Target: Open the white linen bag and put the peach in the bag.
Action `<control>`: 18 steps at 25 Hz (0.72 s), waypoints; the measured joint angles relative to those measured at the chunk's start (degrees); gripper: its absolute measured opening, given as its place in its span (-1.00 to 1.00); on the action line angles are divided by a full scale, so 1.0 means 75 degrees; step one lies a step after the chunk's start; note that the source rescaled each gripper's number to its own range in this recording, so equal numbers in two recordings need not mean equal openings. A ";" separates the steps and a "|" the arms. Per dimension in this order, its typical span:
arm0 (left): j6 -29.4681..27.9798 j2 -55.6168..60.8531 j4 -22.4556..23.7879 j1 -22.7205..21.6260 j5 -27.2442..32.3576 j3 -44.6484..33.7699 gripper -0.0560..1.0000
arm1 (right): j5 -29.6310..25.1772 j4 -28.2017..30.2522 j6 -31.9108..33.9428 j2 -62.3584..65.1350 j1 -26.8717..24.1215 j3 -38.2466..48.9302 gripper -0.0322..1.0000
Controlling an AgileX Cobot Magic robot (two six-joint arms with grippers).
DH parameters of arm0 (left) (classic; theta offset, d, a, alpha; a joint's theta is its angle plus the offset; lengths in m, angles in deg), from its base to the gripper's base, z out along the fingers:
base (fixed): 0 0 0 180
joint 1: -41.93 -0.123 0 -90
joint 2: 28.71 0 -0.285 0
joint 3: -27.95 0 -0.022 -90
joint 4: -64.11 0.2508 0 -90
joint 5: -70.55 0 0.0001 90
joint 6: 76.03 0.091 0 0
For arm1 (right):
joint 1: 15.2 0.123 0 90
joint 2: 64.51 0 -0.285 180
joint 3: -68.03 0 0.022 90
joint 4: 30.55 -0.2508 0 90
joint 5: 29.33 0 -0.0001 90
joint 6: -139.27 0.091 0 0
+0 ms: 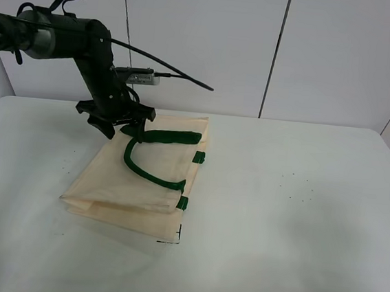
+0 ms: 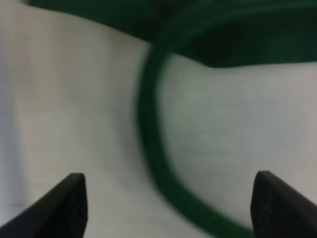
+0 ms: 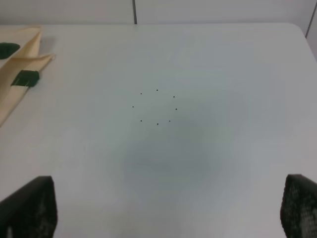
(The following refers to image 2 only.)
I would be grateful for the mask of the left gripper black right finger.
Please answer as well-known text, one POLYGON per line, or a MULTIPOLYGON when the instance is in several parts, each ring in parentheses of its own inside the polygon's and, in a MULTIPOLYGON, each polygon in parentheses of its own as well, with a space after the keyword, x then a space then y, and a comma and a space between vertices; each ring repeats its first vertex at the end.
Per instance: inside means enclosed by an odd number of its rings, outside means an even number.
POLYGON ((317 205, 270 171, 256 174, 251 217, 257 238, 317 236, 317 205))

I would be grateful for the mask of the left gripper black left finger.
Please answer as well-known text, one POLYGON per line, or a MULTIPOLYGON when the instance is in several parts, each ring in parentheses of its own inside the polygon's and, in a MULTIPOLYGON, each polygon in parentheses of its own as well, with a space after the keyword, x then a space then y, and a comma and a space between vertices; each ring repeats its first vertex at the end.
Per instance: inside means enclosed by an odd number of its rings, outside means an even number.
POLYGON ((82 238, 88 222, 83 173, 69 174, 36 203, 0 228, 2 238, 82 238))

